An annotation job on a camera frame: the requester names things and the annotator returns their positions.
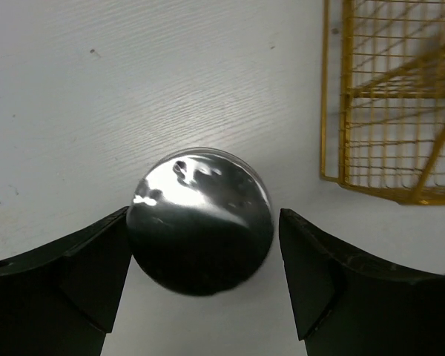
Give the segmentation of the blue label spice jar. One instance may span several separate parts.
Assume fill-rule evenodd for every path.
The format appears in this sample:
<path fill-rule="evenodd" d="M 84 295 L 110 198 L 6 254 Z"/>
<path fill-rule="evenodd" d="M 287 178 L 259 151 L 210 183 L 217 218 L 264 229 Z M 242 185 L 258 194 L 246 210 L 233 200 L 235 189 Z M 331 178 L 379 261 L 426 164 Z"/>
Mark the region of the blue label spice jar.
<path fill-rule="evenodd" d="M 159 159 L 133 193 L 126 226 L 139 267 L 163 288 L 192 297 L 251 279 L 275 229 L 260 175 L 239 157 L 205 147 Z"/>

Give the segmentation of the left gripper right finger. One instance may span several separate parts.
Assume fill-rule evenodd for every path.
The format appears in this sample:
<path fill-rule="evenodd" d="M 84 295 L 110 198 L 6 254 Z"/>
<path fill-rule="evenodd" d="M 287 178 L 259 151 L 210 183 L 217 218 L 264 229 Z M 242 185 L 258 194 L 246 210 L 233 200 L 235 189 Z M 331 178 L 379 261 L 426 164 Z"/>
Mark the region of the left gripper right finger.
<path fill-rule="evenodd" d="M 445 355 L 445 274 L 376 257 L 291 209 L 279 241 L 309 355 Z"/>

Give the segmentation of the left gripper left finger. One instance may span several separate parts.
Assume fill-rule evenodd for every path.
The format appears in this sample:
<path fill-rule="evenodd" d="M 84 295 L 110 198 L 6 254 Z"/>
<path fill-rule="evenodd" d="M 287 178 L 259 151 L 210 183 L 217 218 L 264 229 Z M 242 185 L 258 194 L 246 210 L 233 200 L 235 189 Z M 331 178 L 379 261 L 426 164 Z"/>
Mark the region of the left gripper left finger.
<path fill-rule="evenodd" d="M 100 355 L 131 252 L 127 209 L 0 260 L 0 355 Z"/>

